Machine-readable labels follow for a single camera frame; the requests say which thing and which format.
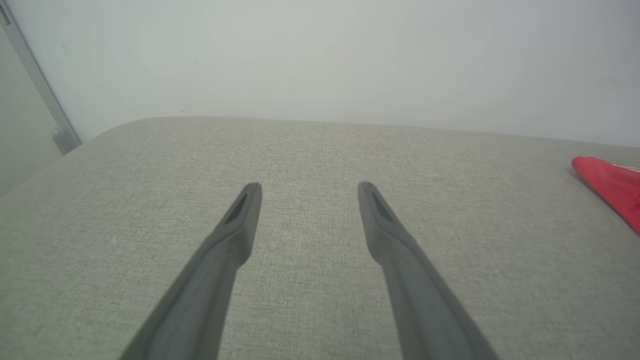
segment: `red fabric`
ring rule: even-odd
[[[640,235],[640,172],[578,156],[575,171]]]

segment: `gray fabric surface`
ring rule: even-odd
[[[358,210],[369,180],[503,359],[637,359],[640,238],[574,156],[640,167],[636,148],[465,131],[117,127],[0,199],[0,358],[117,358],[251,181],[220,358],[401,358]]]

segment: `white wall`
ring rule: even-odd
[[[640,147],[638,0],[8,0],[72,125],[225,115]]]

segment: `gray door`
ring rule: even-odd
[[[0,30],[0,197],[62,157],[58,125]]]

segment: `gray upholstery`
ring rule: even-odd
[[[414,127],[162,118],[0,199],[0,358],[116,359],[246,183],[264,197],[221,359],[398,359],[372,181],[503,359],[637,359],[640,238],[571,169],[640,149]]]

